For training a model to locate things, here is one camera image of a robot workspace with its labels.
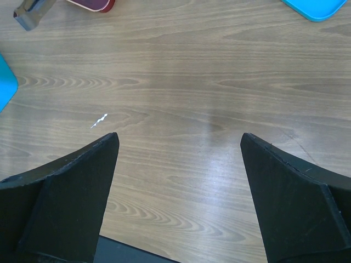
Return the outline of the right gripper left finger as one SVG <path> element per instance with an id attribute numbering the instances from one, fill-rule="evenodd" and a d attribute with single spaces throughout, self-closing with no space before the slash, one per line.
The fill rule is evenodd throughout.
<path id="1" fill-rule="evenodd" d="M 116 133 L 1 181 L 1 262 L 93 262 L 119 149 Z"/>

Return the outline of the blue tin lid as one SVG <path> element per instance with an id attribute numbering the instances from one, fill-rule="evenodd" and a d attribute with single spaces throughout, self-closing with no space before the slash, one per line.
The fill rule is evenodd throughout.
<path id="1" fill-rule="evenodd" d="M 335 15 L 347 0 L 281 0 L 288 7 L 312 22 L 322 22 Z"/>

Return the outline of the metal tongs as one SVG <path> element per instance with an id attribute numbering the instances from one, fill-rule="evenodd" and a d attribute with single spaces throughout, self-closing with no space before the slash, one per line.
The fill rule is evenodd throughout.
<path id="1" fill-rule="evenodd" d="M 13 12 L 14 19 L 26 30 L 35 29 L 56 0 L 24 0 Z"/>

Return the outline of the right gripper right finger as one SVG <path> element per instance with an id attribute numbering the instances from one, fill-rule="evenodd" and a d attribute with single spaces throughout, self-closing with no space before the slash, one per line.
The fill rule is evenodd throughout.
<path id="1" fill-rule="evenodd" d="M 269 262 L 350 262 L 350 178 L 245 133 L 242 158 Z"/>

